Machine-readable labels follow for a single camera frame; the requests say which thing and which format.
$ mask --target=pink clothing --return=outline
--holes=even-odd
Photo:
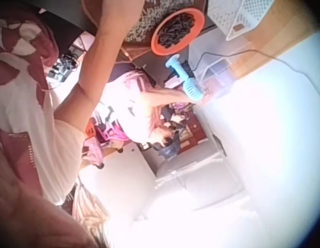
[[[78,176],[84,133],[54,119],[46,71],[51,32],[23,10],[0,10],[0,145],[16,175],[61,204]]]
[[[101,98],[102,102],[113,107],[123,131],[134,142],[148,142],[151,132],[160,124],[161,107],[154,107],[150,116],[134,109],[140,93],[151,88],[147,76],[135,70],[106,84]]]

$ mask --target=black cable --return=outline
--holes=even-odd
[[[306,79],[307,79],[307,80],[310,82],[310,84],[313,86],[313,88],[315,89],[315,91],[317,92],[317,94],[320,96],[320,90],[316,87],[316,85],[314,84],[314,82],[311,80],[311,78],[310,78],[306,73],[294,69],[294,68],[293,68],[289,63],[287,63],[286,61],[283,61],[283,60],[281,60],[281,59],[279,59],[279,58],[276,58],[276,57],[274,57],[274,56],[268,55],[268,54],[266,54],[266,53],[264,53],[264,52],[261,52],[261,51],[259,51],[259,50],[256,50],[256,49],[247,49],[247,50],[244,50],[244,51],[241,51],[241,52],[238,52],[238,53],[229,54],[229,55],[223,55],[223,54],[217,54],[217,53],[204,52],[204,53],[201,55],[199,61],[197,62],[196,67],[195,67],[192,71],[196,71],[196,70],[197,70],[197,68],[199,67],[200,62],[201,62],[203,56],[206,55],[206,54],[213,55],[213,56],[218,56],[218,57],[229,58],[229,57],[233,57],[233,56],[237,56],[237,55],[240,55],[240,54],[243,54],[243,53],[249,53],[249,52],[259,53],[259,54],[261,54],[261,55],[263,55],[263,56],[265,56],[265,57],[268,57],[268,58],[271,58],[271,59],[273,59],[273,60],[279,61],[279,62],[283,63],[284,65],[286,65],[287,67],[289,67],[292,71],[294,71],[294,72],[296,72],[296,73],[298,73],[298,74],[301,74],[301,75],[305,76]]]

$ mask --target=person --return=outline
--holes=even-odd
[[[169,146],[174,135],[161,118],[164,107],[175,102],[195,103],[183,91],[153,87],[147,74],[130,64],[114,66],[101,102],[113,108],[123,131],[132,141],[162,147]],[[179,115],[170,118],[177,122],[183,120]]]
[[[79,171],[84,130],[144,0],[104,0],[78,83],[56,109],[45,74],[58,55],[27,8],[0,6],[0,241],[5,247],[97,247],[59,205]]]

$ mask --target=orange bowl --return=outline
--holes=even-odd
[[[191,28],[190,33],[187,34],[184,38],[182,38],[178,44],[172,45],[169,48],[165,48],[164,46],[159,44],[159,31],[161,27],[163,27],[166,24],[167,21],[169,21],[171,18],[182,13],[188,13],[194,17],[195,19],[194,26]],[[192,40],[194,40],[199,35],[204,24],[205,24],[205,16],[200,10],[195,8],[181,9],[171,14],[167,18],[165,18],[163,22],[161,22],[160,25],[156,28],[153,34],[153,37],[151,39],[151,49],[155,54],[162,55],[162,56],[176,53],[182,50],[183,48],[187,47],[192,42]]]

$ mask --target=dark food in bowl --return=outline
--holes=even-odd
[[[173,17],[159,30],[158,43],[165,48],[177,45],[182,38],[191,32],[194,22],[193,15],[188,13]]]

